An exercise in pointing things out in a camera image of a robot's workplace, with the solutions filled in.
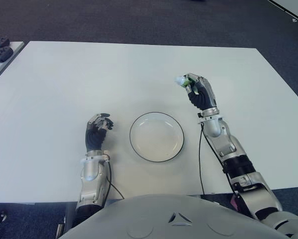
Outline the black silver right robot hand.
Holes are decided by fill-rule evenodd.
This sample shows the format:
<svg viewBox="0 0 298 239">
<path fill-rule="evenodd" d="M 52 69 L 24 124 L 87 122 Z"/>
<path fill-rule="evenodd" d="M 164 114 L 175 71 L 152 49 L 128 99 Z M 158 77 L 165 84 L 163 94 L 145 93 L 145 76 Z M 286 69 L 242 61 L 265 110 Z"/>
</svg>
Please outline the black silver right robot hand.
<svg viewBox="0 0 298 239">
<path fill-rule="evenodd" d="M 192 73 L 186 74 L 185 77 L 190 81 L 185 89 L 194 106 L 202 111 L 217 107 L 214 92 L 206 78 Z"/>
</svg>

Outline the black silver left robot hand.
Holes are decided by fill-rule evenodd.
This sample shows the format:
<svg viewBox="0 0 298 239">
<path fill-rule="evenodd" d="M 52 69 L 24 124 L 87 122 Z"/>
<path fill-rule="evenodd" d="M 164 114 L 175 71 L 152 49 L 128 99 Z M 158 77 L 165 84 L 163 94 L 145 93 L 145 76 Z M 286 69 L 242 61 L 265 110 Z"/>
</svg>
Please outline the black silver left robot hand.
<svg viewBox="0 0 298 239">
<path fill-rule="evenodd" d="M 107 131 L 112 130 L 114 123 L 109 119 L 110 114 L 100 113 L 92 116 L 87 122 L 85 145 L 87 152 L 101 150 Z"/>
</svg>

